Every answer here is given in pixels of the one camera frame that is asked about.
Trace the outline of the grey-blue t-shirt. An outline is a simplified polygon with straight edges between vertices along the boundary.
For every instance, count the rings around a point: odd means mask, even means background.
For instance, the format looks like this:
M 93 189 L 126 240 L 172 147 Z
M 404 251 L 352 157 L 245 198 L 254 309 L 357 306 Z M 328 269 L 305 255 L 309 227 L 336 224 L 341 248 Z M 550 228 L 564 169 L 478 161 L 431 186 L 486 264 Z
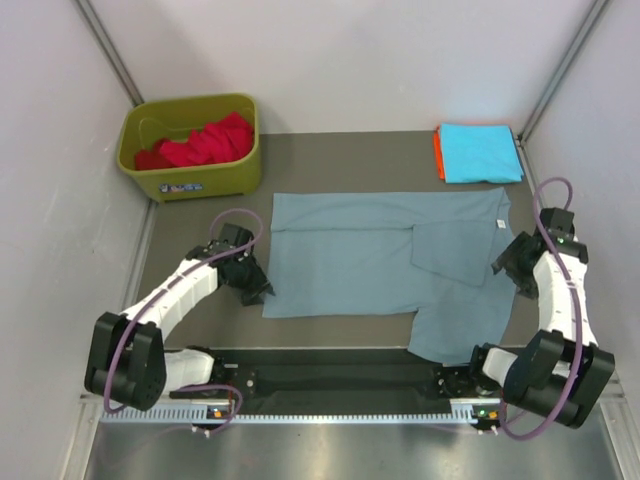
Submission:
M 448 364 L 499 342 L 515 287 L 494 261 L 513 238 L 501 188 L 278 193 L 267 318 L 414 316 L 408 349 Z

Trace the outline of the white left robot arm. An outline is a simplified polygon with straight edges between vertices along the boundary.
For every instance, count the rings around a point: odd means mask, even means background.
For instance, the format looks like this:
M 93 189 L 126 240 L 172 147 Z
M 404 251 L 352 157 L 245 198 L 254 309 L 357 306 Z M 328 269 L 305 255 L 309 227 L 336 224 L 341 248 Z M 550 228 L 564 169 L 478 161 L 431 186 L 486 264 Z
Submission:
M 168 352 L 165 340 L 187 314 L 222 287 L 243 306 L 260 305 L 274 293 L 253 253 L 254 234 L 226 223 L 219 235 L 189 251 L 177 270 L 144 299 L 97 320 L 84 376 L 85 389 L 109 401 L 108 411 L 151 409 L 161 396 L 194 386 L 205 396 L 226 387 L 227 374 L 201 347 Z

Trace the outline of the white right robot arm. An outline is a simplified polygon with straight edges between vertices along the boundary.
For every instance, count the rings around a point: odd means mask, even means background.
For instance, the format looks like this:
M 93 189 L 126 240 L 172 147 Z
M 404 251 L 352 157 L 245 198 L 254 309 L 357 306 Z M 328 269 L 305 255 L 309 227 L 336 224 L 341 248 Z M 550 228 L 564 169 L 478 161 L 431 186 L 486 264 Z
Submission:
M 536 301 L 539 330 L 522 349 L 474 348 L 466 380 L 476 394 L 494 391 L 539 416 L 560 409 L 556 422 L 580 427 L 615 369 L 590 328 L 584 280 L 588 251 L 575 235 L 572 212 L 545 208 L 532 234 L 520 233 L 493 262 L 519 294 Z

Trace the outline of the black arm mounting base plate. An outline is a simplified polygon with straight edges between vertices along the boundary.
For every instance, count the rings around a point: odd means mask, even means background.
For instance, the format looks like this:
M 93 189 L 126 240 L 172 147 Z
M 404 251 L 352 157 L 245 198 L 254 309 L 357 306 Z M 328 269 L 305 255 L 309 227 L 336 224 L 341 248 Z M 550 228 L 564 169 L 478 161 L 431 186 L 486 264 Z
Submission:
M 398 347 L 213 349 L 209 382 L 231 385 L 245 399 L 276 392 L 402 391 L 426 399 L 491 398 L 495 382 L 467 363 L 442 364 Z

